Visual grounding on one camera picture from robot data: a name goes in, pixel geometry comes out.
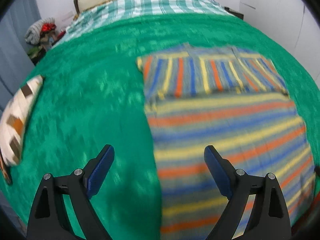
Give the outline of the pile of clothes with red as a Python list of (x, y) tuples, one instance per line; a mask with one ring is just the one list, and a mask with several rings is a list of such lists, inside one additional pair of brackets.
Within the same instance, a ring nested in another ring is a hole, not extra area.
[(53, 17), (33, 23), (25, 33), (24, 39), (32, 45), (27, 52), (29, 59), (36, 65), (51, 48), (63, 38), (66, 30), (58, 30)]

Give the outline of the multicolour striped knit sweater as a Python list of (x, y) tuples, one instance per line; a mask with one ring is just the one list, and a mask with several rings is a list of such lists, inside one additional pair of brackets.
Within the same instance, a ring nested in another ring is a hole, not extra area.
[(291, 222), (313, 200), (306, 124), (271, 60), (239, 47), (182, 44), (136, 60), (162, 191), (161, 239), (205, 239), (224, 197), (204, 162), (212, 145), (235, 168), (276, 175)]

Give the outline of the blue grey curtain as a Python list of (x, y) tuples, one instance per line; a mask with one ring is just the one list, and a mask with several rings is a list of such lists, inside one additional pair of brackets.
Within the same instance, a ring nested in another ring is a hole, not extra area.
[(24, 36), (39, 19), (36, 0), (14, 0), (1, 17), (1, 111), (34, 68)]

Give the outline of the dark bedside table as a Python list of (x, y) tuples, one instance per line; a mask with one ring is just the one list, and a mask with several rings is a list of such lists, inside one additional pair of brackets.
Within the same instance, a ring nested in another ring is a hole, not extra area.
[(239, 18), (239, 19), (241, 19), (241, 20), (244, 19), (244, 15), (243, 15), (242, 13), (240, 13), (240, 12), (238, 12), (238, 11), (236, 11), (236, 10), (233, 10), (233, 9), (231, 9), (231, 8), (229, 8), (229, 7), (224, 7), (224, 9), (225, 9), (225, 11), (227, 11), (228, 13), (236, 16), (237, 18)]

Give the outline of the green white checked bedsheet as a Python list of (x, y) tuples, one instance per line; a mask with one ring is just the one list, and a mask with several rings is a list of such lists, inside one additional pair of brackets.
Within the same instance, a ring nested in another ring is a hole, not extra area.
[(53, 48), (117, 21), (146, 15), (193, 13), (231, 15), (214, 0), (112, 0), (82, 12)]

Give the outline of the white brown patterned pillow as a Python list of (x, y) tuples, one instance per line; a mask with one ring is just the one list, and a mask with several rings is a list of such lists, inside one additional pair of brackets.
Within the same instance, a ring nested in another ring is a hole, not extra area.
[(22, 160), (23, 138), (33, 106), (45, 77), (28, 80), (7, 103), (1, 116), (1, 173), (7, 185), (12, 185), (10, 168)]

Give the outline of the green plush blanket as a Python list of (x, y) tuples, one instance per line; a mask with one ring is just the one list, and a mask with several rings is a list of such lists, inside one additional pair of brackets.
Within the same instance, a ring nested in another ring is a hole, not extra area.
[(31, 72), (45, 77), (24, 134), (13, 184), (1, 190), (27, 222), (42, 176), (70, 174), (104, 145), (115, 159), (92, 204), (114, 239), (161, 239), (162, 191), (144, 110), (137, 58), (189, 44), (239, 47), (271, 60), (306, 124), (319, 164), (319, 88), (283, 47), (235, 16), (142, 16), (100, 27), (53, 48)]

